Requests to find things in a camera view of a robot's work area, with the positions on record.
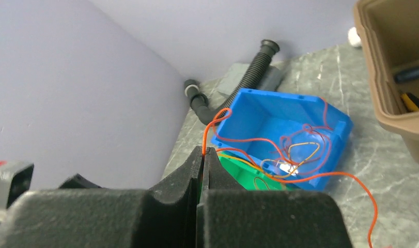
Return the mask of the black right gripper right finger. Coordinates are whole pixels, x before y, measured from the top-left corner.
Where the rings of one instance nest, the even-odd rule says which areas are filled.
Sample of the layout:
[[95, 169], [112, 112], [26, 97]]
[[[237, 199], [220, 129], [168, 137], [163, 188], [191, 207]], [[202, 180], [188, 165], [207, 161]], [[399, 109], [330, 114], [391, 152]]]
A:
[[202, 162], [198, 247], [352, 247], [335, 200], [317, 191], [248, 191], [214, 148]]

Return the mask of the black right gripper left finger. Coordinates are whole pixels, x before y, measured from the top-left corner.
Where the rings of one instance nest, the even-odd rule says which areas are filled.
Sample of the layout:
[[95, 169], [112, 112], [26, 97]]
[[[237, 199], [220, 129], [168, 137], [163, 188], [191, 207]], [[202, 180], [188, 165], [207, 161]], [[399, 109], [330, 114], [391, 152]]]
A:
[[197, 146], [147, 190], [27, 192], [0, 225], [0, 247], [200, 247], [203, 162]]

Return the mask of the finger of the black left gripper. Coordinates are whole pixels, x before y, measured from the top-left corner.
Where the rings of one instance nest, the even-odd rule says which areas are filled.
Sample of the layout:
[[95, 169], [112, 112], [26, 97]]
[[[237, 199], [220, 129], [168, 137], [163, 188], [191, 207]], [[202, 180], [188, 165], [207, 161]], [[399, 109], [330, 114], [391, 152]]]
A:
[[66, 179], [59, 187], [59, 189], [100, 189], [101, 187], [91, 181], [87, 180], [80, 174]]

